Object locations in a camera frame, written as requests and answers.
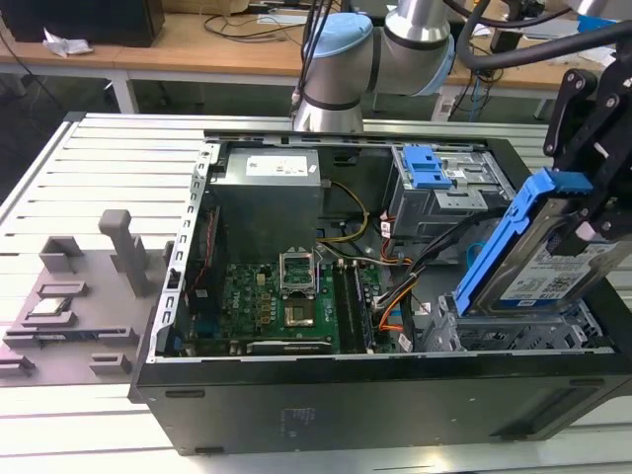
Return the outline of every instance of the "black box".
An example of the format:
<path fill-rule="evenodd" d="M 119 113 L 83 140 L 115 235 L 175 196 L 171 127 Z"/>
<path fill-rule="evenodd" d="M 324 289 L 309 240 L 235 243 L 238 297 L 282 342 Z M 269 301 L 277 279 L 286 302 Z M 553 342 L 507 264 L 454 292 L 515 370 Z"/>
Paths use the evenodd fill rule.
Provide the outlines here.
<path fill-rule="evenodd" d="M 148 47 L 165 23 L 162 0 L 0 0 L 17 41 L 44 39 L 43 29 L 69 40 Z"/>

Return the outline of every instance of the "aluminum work table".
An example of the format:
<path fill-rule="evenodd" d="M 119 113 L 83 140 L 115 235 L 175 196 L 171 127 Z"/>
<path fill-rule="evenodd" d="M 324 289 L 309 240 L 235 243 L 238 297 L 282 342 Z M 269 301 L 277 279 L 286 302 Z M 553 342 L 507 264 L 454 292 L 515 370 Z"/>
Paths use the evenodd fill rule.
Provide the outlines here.
<path fill-rule="evenodd" d="M 42 269 L 49 235 L 110 249 L 97 223 L 127 208 L 147 249 L 173 239 L 205 129 L 286 130 L 286 118 L 86 115 L 66 121 L 0 206 L 0 335 Z M 529 168 L 550 164 L 539 125 L 369 120 L 367 131 L 507 138 Z M 632 260 L 609 279 L 632 305 Z M 181 457 L 126 385 L 0 389 L 0 472 L 178 474 L 426 472 L 632 473 L 632 397 L 548 441 L 358 451 Z"/>

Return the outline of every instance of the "green circuit board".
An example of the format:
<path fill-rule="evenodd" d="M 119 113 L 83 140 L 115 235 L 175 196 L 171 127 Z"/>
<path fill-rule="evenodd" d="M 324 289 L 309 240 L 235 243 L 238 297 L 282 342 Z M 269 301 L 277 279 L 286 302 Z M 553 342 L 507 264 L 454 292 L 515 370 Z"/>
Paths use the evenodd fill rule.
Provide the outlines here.
<path fill-rule="evenodd" d="M 322 264 L 317 272 L 313 299 L 284 299 L 279 291 L 278 263 L 232 264 L 224 280 L 222 313 L 217 321 L 198 318 L 197 347 L 203 353 L 225 353 L 230 341 L 315 341 L 332 345 L 339 354 L 338 318 L 333 284 L 333 265 Z M 309 267 L 286 269 L 285 281 L 307 282 Z M 367 301 L 381 292 L 379 270 L 359 270 Z"/>

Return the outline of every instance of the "blue cable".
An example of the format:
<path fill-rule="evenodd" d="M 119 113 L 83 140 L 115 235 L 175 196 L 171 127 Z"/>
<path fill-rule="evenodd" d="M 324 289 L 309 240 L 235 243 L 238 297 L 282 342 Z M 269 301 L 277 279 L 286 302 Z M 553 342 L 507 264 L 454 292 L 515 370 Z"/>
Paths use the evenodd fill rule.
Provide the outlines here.
<path fill-rule="evenodd" d="M 474 242 L 465 251 L 465 261 L 467 262 L 467 268 L 468 269 L 470 267 L 472 267 L 472 265 L 474 265 L 474 262 L 476 262 L 476 258 L 474 258 L 474 260 L 471 259 L 471 251 L 472 251 L 472 249 L 474 247 L 481 247 L 481 248 L 483 248 L 483 247 L 485 247 L 485 242 Z"/>
<path fill-rule="evenodd" d="M 476 113 L 476 106 L 478 106 L 478 85 L 480 84 L 480 79 L 476 77 L 476 84 L 474 85 L 474 92 L 472 93 L 472 97 L 474 98 L 474 106 L 472 106 L 472 110 L 470 111 L 470 123 L 474 121 L 474 114 Z"/>

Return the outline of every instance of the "power supply label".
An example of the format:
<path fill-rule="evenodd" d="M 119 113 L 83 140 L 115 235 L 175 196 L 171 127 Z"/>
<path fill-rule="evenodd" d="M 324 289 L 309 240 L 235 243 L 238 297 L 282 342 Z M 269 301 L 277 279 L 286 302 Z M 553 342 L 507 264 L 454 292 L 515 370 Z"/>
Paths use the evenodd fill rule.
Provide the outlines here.
<path fill-rule="evenodd" d="M 307 176 L 306 156 L 251 156 L 246 162 L 247 176 Z"/>
<path fill-rule="evenodd" d="M 501 296 L 505 307 L 544 306 L 563 299 L 591 270 L 591 261 L 617 244 L 590 244 L 577 257 L 552 256 L 542 248 Z"/>

